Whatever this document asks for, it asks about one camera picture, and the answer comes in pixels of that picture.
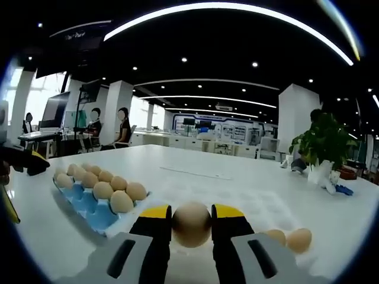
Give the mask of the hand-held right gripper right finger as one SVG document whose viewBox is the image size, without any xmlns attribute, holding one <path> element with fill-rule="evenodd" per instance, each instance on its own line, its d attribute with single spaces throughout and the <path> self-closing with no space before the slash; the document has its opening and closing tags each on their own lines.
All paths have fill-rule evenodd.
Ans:
<svg viewBox="0 0 379 284">
<path fill-rule="evenodd" d="M 238 209 L 211 207 L 213 259 L 220 283 L 316 283 L 278 240 L 256 233 Z"/>
</svg>

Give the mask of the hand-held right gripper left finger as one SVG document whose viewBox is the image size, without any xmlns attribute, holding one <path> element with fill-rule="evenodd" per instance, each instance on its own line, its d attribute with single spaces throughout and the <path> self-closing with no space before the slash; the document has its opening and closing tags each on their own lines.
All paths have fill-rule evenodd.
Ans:
<svg viewBox="0 0 379 284">
<path fill-rule="evenodd" d="M 172 208 L 145 209 L 127 233 L 119 233 L 88 259 L 87 283 L 164 283 L 171 242 Z"/>
</svg>

